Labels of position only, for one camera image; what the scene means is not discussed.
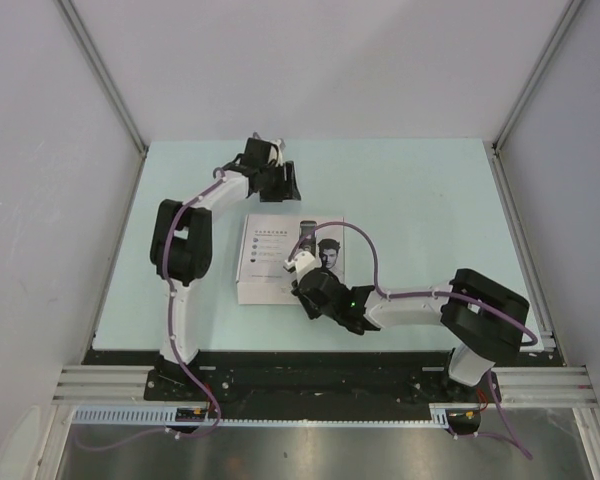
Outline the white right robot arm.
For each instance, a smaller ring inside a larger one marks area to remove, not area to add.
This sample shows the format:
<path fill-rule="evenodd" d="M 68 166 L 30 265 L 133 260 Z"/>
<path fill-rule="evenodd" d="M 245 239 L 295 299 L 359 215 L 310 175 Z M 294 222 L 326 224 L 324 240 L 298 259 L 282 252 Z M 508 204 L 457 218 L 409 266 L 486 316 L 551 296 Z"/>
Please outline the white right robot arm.
<path fill-rule="evenodd" d="M 428 290 L 381 294 L 374 286 L 347 287 L 323 267 L 293 267 L 292 294 L 307 316 L 325 316 L 364 335 L 393 327 L 444 327 L 459 340 L 441 376 L 453 401 L 473 394 L 496 364 L 516 358 L 538 336 L 526 327 L 529 302 L 471 270 L 459 269 L 447 284 Z"/>

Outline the white cardboard box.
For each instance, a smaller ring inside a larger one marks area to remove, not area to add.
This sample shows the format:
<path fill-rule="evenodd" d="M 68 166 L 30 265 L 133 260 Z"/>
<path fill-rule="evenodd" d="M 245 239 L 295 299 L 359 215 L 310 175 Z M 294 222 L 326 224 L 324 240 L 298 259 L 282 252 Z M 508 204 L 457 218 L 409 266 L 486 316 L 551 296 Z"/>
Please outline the white cardboard box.
<path fill-rule="evenodd" d="M 315 220 L 321 265 L 345 279 L 344 227 L 341 218 L 306 215 L 249 214 L 246 216 L 236 274 L 241 305 L 294 305 L 292 277 L 284 269 L 291 250 L 299 246 L 299 224 Z"/>

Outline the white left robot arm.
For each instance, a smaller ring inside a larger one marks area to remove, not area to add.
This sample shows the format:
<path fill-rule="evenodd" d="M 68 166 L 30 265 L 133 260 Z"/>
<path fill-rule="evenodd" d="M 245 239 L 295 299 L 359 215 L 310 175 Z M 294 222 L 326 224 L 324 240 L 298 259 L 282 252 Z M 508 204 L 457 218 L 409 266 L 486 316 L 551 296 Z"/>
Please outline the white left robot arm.
<path fill-rule="evenodd" d="M 213 181 L 186 202 L 165 199 L 157 211 L 150 261 L 167 285 L 166 334 L 160 355 L 172 366 L 166 387 L 177 398 L 194 397 L 201 376 L 189 368 L 199 352 L 188 314 L 191 297 L 213 258 L 213 224 L 253 195 L 264 203 L 299 201 L 294 163 L 284 158 L 282 139 L 254 134 L 244 150 L 213 171 Z"/>

